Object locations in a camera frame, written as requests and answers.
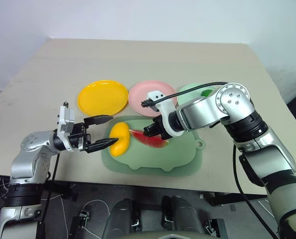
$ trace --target green cutting board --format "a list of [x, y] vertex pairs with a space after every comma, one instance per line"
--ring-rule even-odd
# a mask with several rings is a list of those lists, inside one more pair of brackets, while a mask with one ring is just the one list
[[[126, 116], [113, 119], [106, 135], [118, 122], [125, 122], [131, 129], [142, 130], [152, 123], [151, 118], [141, 116]], [[153, 148], [144, 145], [131, 137], [127, 152], [118, 157], [112, 157], [109, 150], [102, 150], [104, 165], [115, 172], [144, 175], [187, 176], [201, 166], [204, 141], [197, 132], [185, 132], [183, 136], [169, 139], [164, 148]]]

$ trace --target green plate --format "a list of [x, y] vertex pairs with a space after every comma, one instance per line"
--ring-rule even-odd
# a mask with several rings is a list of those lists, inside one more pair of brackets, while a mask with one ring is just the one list
[[[193, 88], [193, 87], [200, 86], [200, 85], [202, 85], [202, 84], [203, 84], [203, 83], [193, 83], [193, 84], [185, 85], [184, 87], [182, 87], [182, 88], [179, 90], [179, 92], [182, 92], [182, 91], [185, 91], [185, 90], [189, 90], [189, 89], [191, 89], [191, 88]], [[202, 92], [204, 92], [204, 91], [205, 91], [205, 92], [204, 92], [205, 95], [203, 95], [203, 96], [208, 96], [207, 93], [206, 93], [207, 90], [212, 90], [212, 91], [214, 91], [214, 90], [216, 90], [216, 88], [213, 87], [213, 86], [203, 87], [203, 88], [200, 88], [200, 89], [198, 89], [198, 90], [191, 91], [191, 92], [186, 93], [186, 94], [184, 94], [184, 95], [178, 96], [178, 97], [177, 97], [178, 105], [183, 105], [184, 103], [186, 103], [186, 102], [188, 102], [188, 101], [191, 101], [191, 100], [193, 100], [193, 99], [195, 99], [195, 98], [197, 98], [197, 97], [201, 97], [201, 96], [202, 96], [201, 94], [202, 94]]]
[[[140, 122], [140, 127], [147, 126], [152, 123], [151, 118], [141, 116], [125, 116], [113, 119], [110, 122], [106, 135], [113, 125], [118, 122], [126, 122], [130, 128], [133, 124]], [[204, 141], [199, 139], [197, 132], [185, 132], [184, 136], [172, 138], [169, 144], [165, 148], [152, 148], [147, 145], [141, 144], [133, 137], [131, 138], [131, 145], [124, 155], [116, 157], [115, 159], [109, 154], [108, 149], [102, 150], [103, 164], [114, 172], [126, 173], [126, 174], [141, 174], [141, 175], [163, 175], [163, 176], [188, 176], [200, 169], [202, 161], [202, 150], [205, 148]], [[191, 145], [187, 146], [184, 140], [188, 140]], [[196, 142], [202, 144], [202, 146], [196, 147]]]

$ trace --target yellow plate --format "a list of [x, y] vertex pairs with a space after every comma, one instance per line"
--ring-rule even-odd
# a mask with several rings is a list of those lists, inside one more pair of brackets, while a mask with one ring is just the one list
[[128, 91], [117, 81], [96, 81], [86, 86], [78, 95], [79, 109], [89, 115], [114, 115], [128, 101]]

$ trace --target yellow fruit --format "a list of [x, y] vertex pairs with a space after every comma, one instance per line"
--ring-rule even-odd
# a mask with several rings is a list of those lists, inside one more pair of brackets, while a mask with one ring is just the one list
[[124, 122], [119, 122], [110, 130], [109, 138], [119, 138], [116, 143], [110, 146], [110, 154], [114, 157], [125, 153], [130, 143], [129, 127]]

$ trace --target white wall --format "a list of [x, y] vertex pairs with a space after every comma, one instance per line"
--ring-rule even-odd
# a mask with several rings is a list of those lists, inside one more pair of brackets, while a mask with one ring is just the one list
[[296, 96], [296, 0], [0, 0], [0, 89], [48, 37], [246, 43]]

